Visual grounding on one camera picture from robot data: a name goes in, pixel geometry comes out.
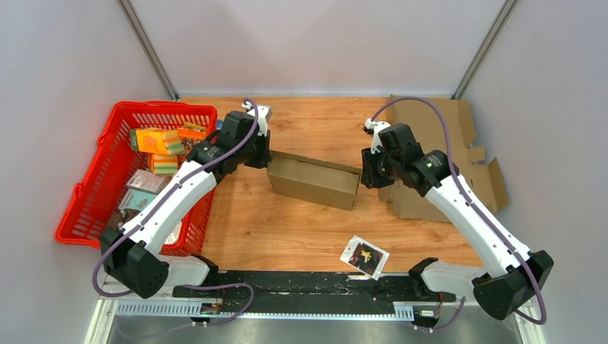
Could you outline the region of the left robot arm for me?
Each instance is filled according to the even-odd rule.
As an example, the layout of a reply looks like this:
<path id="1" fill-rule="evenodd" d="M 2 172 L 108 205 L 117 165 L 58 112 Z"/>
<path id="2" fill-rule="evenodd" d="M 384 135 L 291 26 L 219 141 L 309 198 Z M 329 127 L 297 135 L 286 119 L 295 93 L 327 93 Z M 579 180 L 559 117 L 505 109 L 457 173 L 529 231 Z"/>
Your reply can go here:
<path id="1" fill-rule="evenodd" d="M 232 111 L 222 128 L 197 143 L 171 181 L 144 210 L 121 228 L 108 227 L 100 236 L 100 269 L 143 299 L 162 287 L 188 285 L 202 297 L 219 288 L 216 267 L 198 254 L 162 258 L 160 251 L 176 225 L 227 175 L 241 164 L 267 168 L 270 154 L 267 105 L 248 100 L 245 111 Z"/>

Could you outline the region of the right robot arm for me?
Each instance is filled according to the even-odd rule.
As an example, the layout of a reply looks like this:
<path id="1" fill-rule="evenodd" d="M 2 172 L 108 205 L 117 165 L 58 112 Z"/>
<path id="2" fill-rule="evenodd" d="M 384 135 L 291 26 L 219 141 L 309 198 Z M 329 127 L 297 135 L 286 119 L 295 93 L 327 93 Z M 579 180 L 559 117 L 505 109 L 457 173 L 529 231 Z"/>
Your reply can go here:
<path id="1" fill-rule="evenodd" d="M 448 292 L 473 298 L 489 316 L 504 320 L 542 289 L 554 266 L 550 254 L 531 251 L 500 224 L 447 154 L 424 153 L 403 123 L 367 120 L 364 132 L 372 142 L 361 151 L 361 183 L 383 188 L 400 182 L 414 189 L 447 217 L 483 263 L 475 268 L 426 258 L 409 271 L 413 297 L 427 300 Z"/>

